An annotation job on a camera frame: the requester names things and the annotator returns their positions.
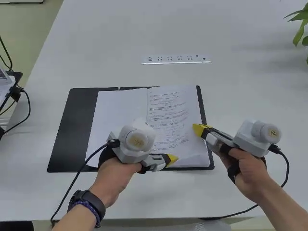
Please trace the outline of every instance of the human hand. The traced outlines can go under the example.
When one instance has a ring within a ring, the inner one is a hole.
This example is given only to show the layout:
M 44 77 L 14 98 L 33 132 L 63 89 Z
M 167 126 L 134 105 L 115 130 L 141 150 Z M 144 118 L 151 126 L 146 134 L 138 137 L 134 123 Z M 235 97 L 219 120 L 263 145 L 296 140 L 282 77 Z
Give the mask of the human hand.
M 115 203 L 141 164 L 122 164 L 116 157 L 105 161 L 100 167 L 90 191 L 101 199 L 106 208 Z
M 217 154 L 228 169 L 231 161 L 224 154 Z M 269 176 L 261 159 L 255 158 L 248 152 L 232 148 L 229 155 L 239 160 L 241 172 L 235 177 L 235 185 L 249 200 L 258 203 L 265 192 L 276 182 Z

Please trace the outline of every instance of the black cable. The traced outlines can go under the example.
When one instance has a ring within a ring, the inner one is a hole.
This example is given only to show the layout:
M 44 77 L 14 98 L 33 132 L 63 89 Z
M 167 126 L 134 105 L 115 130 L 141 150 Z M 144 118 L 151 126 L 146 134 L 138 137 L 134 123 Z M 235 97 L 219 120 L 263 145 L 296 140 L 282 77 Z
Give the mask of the black cable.
M 11 127 L 10 129 L 6 130 L 6 131 L 4 132 L 4 134 L 7 133 L 7 132 L 9 132 L 10 130 L 14 129 L 14 128 L 17 127 L 18 125 L 24 123 L 24 122 L 30 117 L 30 114 L 31 114 L 31 104 L 30 104 L 29 95 L 28 95 L 28 93 L 27 93 L 24 89 L 21 89 L 20 91 L 23 92 L 23 93 L 26 95 L 26 97 L 27 97 L 28 105 L 29 105 L 28 115 L 26 116 L 25 119 L 23 119 L 22 121 L 20 121 L 18 124 L 15 124 L 13 127 Z
M 290 163 L 289 163 L 289 160 L 288 158 L 282 153 L 282 151 L 280 151 L 280 148 L 278 148 L 276 146 L 276 149 L 275 150 L 271 150 L 272 152 L 276 153 L 276 154 L 279 154 L 281 155 L 284 160 L 285 160 L 285 163 L 287 165 L 287 170 L 285 172 L 285 179 L 284 179 L 284 182 L 282 183 L 282 185 L 280 187 L 284 187 L 285 184 L 288 182 L 289 180 L 289 172 L 290 172 Z M 225 216 L 221 216 L 221 217 L 212 217 L 212 218 L 199 218 L 201 220 L 220 220 L 220 219 L 224 219 L 224 218 L 229 218 L 229 217 L 233 217 L 233 216 L 236 216 L 236 215 L 240 215 L 240 214 L 243 214 L 243 213 L 247 213 L 251 210 L 253 210 L 254 208 L 258 207 L 259 205 L 254 205 L 244 211 L 241 211 L 241 212 L 237 212 L 237 213 L 233 213 L 233 214 L 229 214 L 229 215 L 225 215 Z
M 6 64 L 4 58 L 3 58 L 1 55 L 0 55 L 0 59 L 2 60 L 3 64 L 4 64 L 8 69 L 10 69 L 10 67 Z
M 83 163 L 83 165 L 81 166 L 80 170 L 77 172 L 75 178 L 73 179 L 72 183 L 71 183 L 70 186 L 68 187 L 68 189 L 67 189 L 67 191 L 66 191 L 66 193 L 65 193 L 65 195 L 64 195 L 64 197 L 63 197 L 63 199 L 62 199 L 62 201 L 60 202 L 60 204 L 59 204 L 57 210 L 54 212 L 53 216 L 50 218 L 50 222 L 51 222 L 51 226 L 52 226 L 52 227 L 54 227 L 54 225 L 55 225 L 55 223 L 56 223 L 56 221 L 53 220 L 53 218 L 54 218 L 54 217 L 57 215 L 57 213 L 59 212 L 61 206 L 62 206 L 63 203 L 64 203 L 64 200 L 66 199 L 66 197 L 67 197 L 69 191 L 72 189 L 72 187 L 73 187 L 74 183 L 76 182 L 78 176 L 80 175 L 81 171 L 82 171 L 83 168 L 86 166 L 86 164 L 89 162 L 89 160 L 90 160 L 92 157 L 94 157 L 100 150 L 102 150 L 103 148 L 105 148 L 105 147 L 107 146 L 107 144 L 108 144 L 108 143 L 104 144 L 103 146 L 99 147 L 95 152 L 93 152 L 93 153 L 86 159 L 86 161 L 85 161 L 85 162 Z
M 2 61 L 5 63 L 4 65 L 5 65 L 7 68 L 9 68 L 9 71 L 12 71 L 12 69 L 13 69 L 13 61 L 12 61 L 12 59 L 11 59 L 11 57 L 10 57 L 10 54 L 9 54 L 8 50 L 6 49 L 6 47 L 5 47 L 5 45 L 4 45 L 4 42 L 3 42 L 2 38 L 1 38 L 1 36 L 0 36 L 0 43 L 1 43 L 1 45 L 2 45 L 2 47 L 3 47 L 3 49 L 4 49 L 4 51 L 5 51 L 5 53 L 6 53 L 6 55 L 7 55 L 7 57 L 9 58 L 10 66 L 7 66 L 7 64 L 5 63 L 5 61 L 4 61 L 4 59 L 3 59 L 2 57 L 1 57 L 1 59 L 2 59 Z
M 6 113 L 12 106 L 13 104 L 15 103 L 16 101 L 13 101 L 13 103 L 11 103 L 10 106 L 8 106 L 3 112 L 0 113 L 0 116 L 3 115 L 4 113 Z

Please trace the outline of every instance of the plant leaf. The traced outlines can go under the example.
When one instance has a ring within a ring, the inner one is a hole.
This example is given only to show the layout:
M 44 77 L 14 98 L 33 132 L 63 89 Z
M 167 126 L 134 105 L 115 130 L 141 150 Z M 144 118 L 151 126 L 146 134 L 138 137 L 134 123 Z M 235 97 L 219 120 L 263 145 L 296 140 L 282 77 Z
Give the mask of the plant leaf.
M 290 21 L 297 21 L 297 20 L 303 20 L 303 19 L 308 19 L 308 10 L 300 12 L 298 15 L 295 17 L 291 18 Z
M 290 17 L 290 16 L 293 15 L 293 14 L 301 13 L 302 11 L 303 11 L 303 10 L 295 11 L 295 12 L 293 12 L 293 13 L 288 14 L 288 15 L 285 16 L 284 18 Z
M 304 34 L 304 27 L 305 25 L 308 23 L 308 19 L 304 19 L 302 21 L 302 24 L 300 25 L 300 28 L 298 30 L 298 32 L 296 33 L 296 35 L 294 36 L 294 39 L 293 39 L 293 44 L 297 47 L 300 39 L 303 37 L 303 34 Z
M 303 38 L 302 44 L 303 44 L 304 46 L 308 46 L 308 36 L 306 36 L 306 37 Z

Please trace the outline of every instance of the table surface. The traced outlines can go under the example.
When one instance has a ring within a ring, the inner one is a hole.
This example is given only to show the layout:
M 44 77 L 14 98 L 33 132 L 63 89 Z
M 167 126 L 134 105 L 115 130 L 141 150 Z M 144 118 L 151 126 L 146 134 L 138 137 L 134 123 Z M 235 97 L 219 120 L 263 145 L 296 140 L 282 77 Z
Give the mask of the table surface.
M 47 173 L 71 88 L 200 85 L 209 124 L 235 134 L 247 118 L 282 129 L 291 163 L 285 190 L 308 209 L 306 130 L 307 52 L 292 45 L 299 22 L 283 19 L 304 0 L 65 0 L 32 71 L 26 91 L 32 112 L 0 143 L 0 220 L 49 219 L 74 174 Z M 141 65 L 148 54 L 207 54 L 211 64 Z M 19 102 L 10 124 L 27 114 Z M 213 171 L 136 174 L 106 218 L 221 216 L 252 205 L 215 157 Z M 283 182 L 285 163 L 267 156 Z M 95 173 L 82 173 L 76 189 Z M 57 218 L 67 208 L 65 202 Z M 243 217 L 260 216 L 255 209 Z

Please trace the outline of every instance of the gray floor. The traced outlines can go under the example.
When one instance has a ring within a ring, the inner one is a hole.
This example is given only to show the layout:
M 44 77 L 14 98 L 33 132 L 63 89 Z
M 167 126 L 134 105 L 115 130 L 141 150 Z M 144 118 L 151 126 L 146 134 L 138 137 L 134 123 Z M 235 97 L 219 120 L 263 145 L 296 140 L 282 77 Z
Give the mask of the gray floor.
M 43 4 L 0 5 L 0 35 L 13 59 L 13 69 L 24 73 L 21 86 L 28 80 L 62 2 L 45 0 Z M 4 116 L 9 117 L 12 112 L 13 109 Z M 266 217 L 240 221 L 238 218 L 227 220 L 233 230 L 272 229 Z M 34 221 L 34 225 L 36 231 L 50 230 L 48 221 Z

